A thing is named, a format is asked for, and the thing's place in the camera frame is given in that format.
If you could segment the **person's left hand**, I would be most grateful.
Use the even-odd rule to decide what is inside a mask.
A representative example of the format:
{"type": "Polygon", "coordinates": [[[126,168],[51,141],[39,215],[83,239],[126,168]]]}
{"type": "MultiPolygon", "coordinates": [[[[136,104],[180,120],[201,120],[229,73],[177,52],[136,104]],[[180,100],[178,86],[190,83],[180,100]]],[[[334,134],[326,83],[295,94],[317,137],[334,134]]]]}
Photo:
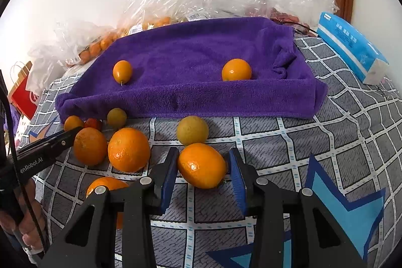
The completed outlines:
{"type": "MultiPolygon", "coordinates": [[[[25,184],[25,190],[29,199],[29,203],[32,206],[35,217],[37,218],[41,232],[44,232],[46,227],[46,222],[44,215],[42,213],[41,203],[35,199],[35,182],[30,179],[25,184]]],[[[35,227],[35,223],[27,209],[24,197],[19,194],[18,202],[22,212],[25,214],[21,223],[16,224],[11,216],[9,216],[4,211],[1,211],[1,227],[4,231],[12,234],[13,230],[18,227],[20,233],[22,234],[22,240],[29,246],[32,250],[41,250],[43,248],[38,231],[35,227]]]]}

